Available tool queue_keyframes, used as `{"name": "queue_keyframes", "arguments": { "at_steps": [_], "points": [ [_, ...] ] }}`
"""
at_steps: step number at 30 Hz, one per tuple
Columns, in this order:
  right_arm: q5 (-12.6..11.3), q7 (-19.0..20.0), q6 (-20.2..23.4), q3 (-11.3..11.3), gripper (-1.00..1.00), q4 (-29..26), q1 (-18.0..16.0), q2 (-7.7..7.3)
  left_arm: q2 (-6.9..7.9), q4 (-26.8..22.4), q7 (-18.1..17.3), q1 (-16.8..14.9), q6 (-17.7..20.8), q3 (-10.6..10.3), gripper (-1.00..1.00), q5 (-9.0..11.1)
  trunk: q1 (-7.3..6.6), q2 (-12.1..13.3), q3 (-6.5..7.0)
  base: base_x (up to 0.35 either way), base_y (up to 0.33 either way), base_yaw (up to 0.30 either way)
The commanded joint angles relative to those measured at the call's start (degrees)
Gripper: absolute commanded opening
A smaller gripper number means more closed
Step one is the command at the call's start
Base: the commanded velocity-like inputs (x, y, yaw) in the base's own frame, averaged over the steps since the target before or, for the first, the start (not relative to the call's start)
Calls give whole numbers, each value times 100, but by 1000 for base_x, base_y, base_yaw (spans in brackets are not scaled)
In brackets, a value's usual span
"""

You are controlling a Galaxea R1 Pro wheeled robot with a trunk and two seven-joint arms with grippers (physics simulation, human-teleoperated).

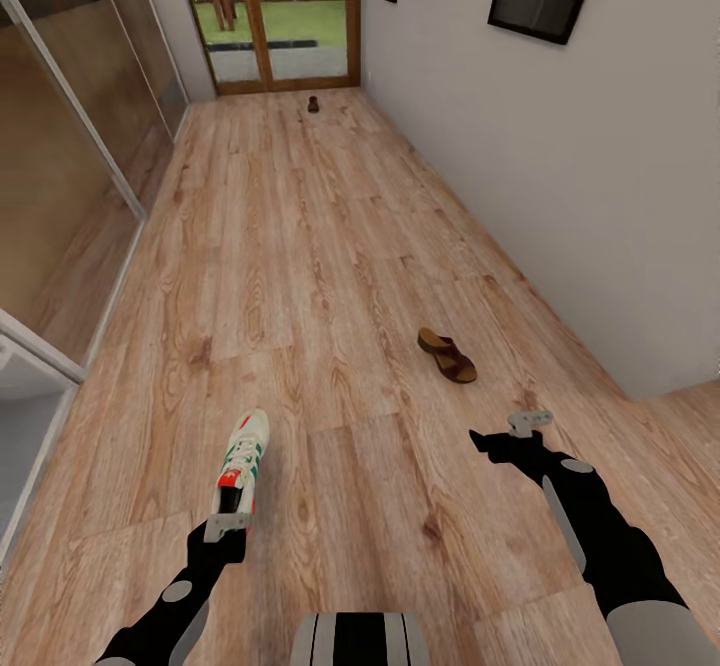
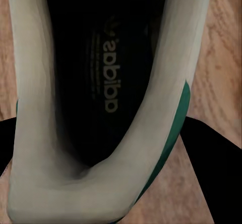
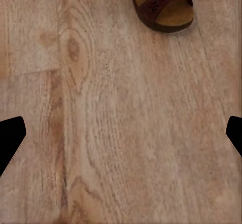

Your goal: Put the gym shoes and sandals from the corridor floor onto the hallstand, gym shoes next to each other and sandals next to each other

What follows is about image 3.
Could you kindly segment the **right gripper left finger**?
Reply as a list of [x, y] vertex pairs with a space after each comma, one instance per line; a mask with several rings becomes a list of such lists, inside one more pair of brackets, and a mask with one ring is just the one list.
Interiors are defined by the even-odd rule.
[[0, 176], [26, 136], [22, 116], [0, 122]]

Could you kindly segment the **sandal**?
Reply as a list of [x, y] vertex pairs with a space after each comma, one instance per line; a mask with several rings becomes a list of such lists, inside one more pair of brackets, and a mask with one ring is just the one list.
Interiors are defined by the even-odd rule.
[[193, 22], [192, 0], [132, 0], [139, 19], [162, 33], [177, 33]]

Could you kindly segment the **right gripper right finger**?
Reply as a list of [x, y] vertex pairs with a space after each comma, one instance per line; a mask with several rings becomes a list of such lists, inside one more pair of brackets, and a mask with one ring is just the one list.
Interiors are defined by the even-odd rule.
[[242, 157], [242, 118], [231, 116], [227, 124], [226, 134]]

